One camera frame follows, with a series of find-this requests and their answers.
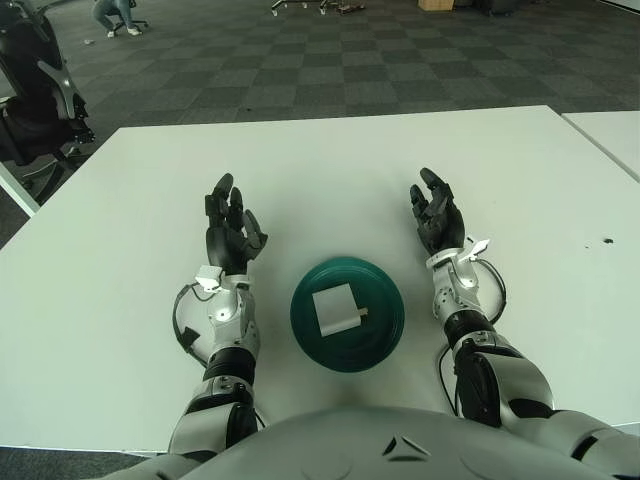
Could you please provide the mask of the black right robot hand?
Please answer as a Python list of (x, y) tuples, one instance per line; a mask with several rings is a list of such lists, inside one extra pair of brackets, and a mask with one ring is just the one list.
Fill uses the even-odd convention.
[(420, 177), (431, 194), (427, 199), (414, 184), (409, 189), (418, 237), (430, 256), (443, 250), (462, 248), (465, 226), (461, 211), (455, 205), (454, 194), (442, 178), (429, 168), (420, 170)]

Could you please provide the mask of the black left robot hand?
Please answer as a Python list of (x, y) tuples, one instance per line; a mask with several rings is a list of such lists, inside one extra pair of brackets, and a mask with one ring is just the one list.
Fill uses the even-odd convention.
[(208, 228), (205, 234), (209, 264), (226, 275), (244, 275), (248, 263), (264, 249), (268, 235), (246, 209), (231, 173), (224, 174), (204, 199)]

